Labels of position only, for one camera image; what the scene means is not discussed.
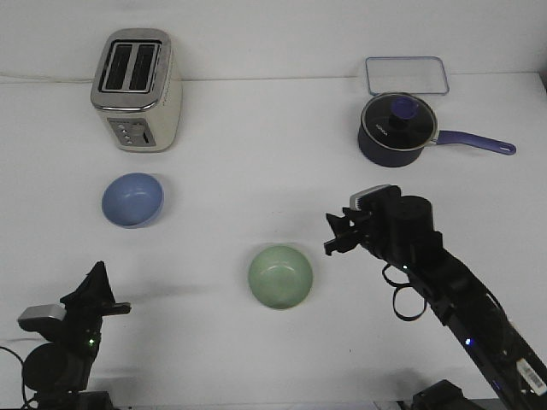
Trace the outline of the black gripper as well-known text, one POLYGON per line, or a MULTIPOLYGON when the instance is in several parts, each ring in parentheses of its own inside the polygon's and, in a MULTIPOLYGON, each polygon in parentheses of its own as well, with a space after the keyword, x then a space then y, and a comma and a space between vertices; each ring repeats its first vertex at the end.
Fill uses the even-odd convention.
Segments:
POLYGON ((105 263, 98 261, 83 282, 60 303, 66 315, 62 321, 62 341, 68 346, 98 346, 105 316, 131 312, 129 302, 116 302, 105 263))
POLYGON ((388 206, 401 195, 401 189, 393 187, 388 197, 368 203, 362 211, 343 207, 343 216, 326 214, 326 221, 334 235, 334 239, 324 243, 326 254, 346 253, 360 244, 371 255, 385 260, 385 248, 390 236, 386 212, 388 206))

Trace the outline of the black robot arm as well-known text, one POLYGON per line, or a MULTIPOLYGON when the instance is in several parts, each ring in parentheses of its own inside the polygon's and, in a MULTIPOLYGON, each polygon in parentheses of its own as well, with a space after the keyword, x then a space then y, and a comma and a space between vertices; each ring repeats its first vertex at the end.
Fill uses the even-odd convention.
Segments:
POLYGON ((130 311, 130 303, 115 300, 102 261, 59 303, 23 311, 17 319, 20 328, 45 340, 22 365, 23 385, 34 392, 38 409, 115 407, 108 392, 89 391, 87 385, 102 340, 103 318, 130 311))
POLYGON ((327 255, 362 246, 407 276, 386 282, 414 289, 447 326, 507 409, 546 407, 546 366, 510 323, 490 290, 444 248, 433 225, 432 204, 405 196, 396 185, 356 193, 341 216, 327 214, 334 238, 327 255))

